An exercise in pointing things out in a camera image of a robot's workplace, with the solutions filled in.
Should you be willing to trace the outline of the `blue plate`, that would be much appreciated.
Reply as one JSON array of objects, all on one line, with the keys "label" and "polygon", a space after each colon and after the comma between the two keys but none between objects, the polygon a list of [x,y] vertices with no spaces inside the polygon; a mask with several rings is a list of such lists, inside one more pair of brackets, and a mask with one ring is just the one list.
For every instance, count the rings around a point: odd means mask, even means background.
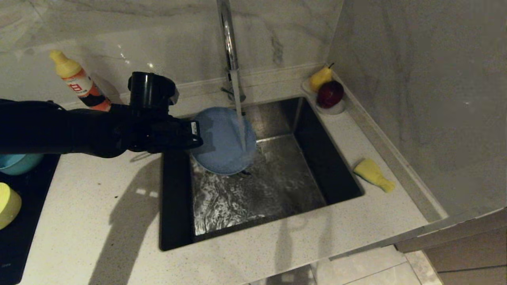
[{"label": "blue plate", "polygon": [[242,147],[234,109],[207,108],[197,114],[195,120],[204,143],[190,153],[200,166],[218,175],[233,175],[253,164],[257,137],[248,119],[243,118],[246,148]]}]

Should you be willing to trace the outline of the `chrome faucet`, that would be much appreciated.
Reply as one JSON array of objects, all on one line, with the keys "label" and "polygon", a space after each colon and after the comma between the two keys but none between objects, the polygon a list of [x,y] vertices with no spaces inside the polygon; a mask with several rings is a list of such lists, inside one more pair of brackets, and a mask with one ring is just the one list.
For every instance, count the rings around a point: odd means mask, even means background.
[{"label": "chrome faucet", "polygon": [[239,63],[235,43],[234,25],[232,17],[232,9],[230,0],[215,0],[217,3],[217,11],[220,23],[221,39],[223,40],[223,47],[226,56],[226,72],[227,72],[227,87],[221,90],[228,94],[231,101],[235,95],[239,96],[242,103],[245,101],[241,83],[239,80]]}]

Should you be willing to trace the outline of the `teal bowl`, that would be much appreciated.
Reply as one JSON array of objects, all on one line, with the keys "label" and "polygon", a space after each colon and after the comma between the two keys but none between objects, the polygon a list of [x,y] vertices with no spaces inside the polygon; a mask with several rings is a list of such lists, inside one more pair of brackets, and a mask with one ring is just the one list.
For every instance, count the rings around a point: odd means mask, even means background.
[{"label": "teal bowl", "polygon": [[0,154],[0,173],[22,175],[38,166],[43,158],[44,154]]}]

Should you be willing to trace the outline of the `yellow bowl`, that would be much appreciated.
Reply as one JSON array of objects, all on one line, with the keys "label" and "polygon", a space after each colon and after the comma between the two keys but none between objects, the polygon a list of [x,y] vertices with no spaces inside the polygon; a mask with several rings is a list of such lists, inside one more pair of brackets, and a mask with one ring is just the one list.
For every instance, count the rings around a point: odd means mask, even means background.
[{"label": "yellow bowl", "polygon": [[20,195],[8,184],[0,182],[0,230],[18,216],[22,206]]}]

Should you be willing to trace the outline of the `yellow sponge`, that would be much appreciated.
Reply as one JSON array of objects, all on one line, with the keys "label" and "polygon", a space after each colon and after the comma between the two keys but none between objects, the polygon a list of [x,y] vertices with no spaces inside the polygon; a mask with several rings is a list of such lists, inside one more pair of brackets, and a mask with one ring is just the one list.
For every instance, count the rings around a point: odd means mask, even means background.
[{"label": "yellow sponge", "polygon": [[377,163],[371,159],[360,161],[353,169],[353,173],[370,184],[378,186],[385,193],[391,193],[395,189],[395,183],[388,180]]}]

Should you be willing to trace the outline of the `stainless steel sink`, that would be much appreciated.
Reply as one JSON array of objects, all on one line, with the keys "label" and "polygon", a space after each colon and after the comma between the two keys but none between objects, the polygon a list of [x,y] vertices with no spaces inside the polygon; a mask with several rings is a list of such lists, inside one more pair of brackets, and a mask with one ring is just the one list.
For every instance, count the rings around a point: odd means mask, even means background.
[{"label": "stainless steel sink", "polygon": [[211,173],[189,151],[162,155],[162,251],[364,194],[307,99],[251,105],[243,113],[257,149],[241,173]]}]

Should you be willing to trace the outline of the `running water stream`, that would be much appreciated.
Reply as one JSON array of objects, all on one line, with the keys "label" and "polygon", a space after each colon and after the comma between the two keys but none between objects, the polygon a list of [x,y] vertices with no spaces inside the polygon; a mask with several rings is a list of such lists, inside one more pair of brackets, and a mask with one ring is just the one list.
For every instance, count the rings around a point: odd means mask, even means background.
[{"label": "running water stream", "polygon": [[239,78],[238,78],[238,70],[231,70],[231,83],[233,87],[234,93],[234,103],[236,108],[236,116],[238,121],[238,129],[239,129],[239,138],[241,142],[242,151],[246,151],[246,131],[244,126],[244,121],[242,117],[242,108],[241,108],[241,94],[240,94],[240,86],[239,86]]}]

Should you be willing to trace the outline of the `yellow pear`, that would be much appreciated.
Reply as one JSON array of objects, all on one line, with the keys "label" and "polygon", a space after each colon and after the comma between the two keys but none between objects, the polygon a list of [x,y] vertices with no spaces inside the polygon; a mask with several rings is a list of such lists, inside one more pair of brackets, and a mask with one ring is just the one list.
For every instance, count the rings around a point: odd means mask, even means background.
[{"label": "yellow pear", "polygon": [[318,72],[310,76],[309,78],[309,87],[310,90],[317,93],[325,83],[333,81],[333,67],[334,63],[330,65],[325,65]]}]

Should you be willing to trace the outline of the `red apple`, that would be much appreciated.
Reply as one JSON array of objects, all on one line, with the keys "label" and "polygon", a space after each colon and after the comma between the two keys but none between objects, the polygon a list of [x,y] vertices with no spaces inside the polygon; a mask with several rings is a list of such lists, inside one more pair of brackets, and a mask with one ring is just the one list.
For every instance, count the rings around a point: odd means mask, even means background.
[{"label": "red apple", "polygon": [[317,94],[317,105],[324,109],[329,109],[343,100],[345,95],[344,87],[338,81],[324,83]]}]

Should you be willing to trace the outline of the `small white dish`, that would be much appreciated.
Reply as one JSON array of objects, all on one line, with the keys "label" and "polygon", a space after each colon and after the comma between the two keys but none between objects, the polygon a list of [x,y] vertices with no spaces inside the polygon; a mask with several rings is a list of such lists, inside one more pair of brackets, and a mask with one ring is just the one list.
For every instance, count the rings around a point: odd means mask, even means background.
[{"label": "small white dish", "polygon": [[343,99],[340,100],[340,102],[338,102],[335,106],[333,106],[331,108],[327,108],[327,109],[321,108],[317,104],[317,93],[313,92],[310,89],[309,79],[304,79],[301,86],[302,86],[302,89],[304,90],[304,92],[306,92],[306,94],[309,95],[310,100],[316,106],[316,109],[319,112],[319,114],[325,115],[325,116],[337,116],[337,115],[342,114],[342,112],[344,112],[346,110],[345,97],[343,97]]}]

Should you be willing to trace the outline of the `black induction cooktop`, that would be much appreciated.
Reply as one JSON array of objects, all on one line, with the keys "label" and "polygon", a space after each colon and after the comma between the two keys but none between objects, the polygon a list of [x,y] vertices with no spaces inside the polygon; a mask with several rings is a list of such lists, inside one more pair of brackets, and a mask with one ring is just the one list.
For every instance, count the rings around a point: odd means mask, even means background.
[{"label": "black induction cooktop", "polygon": [[38,220],[49,191],[60,155],[46,154],[40,164],[18,176],[0,173],[21,197],[21,209],[7,227],[0,230],[0,285],[20,283]]}]

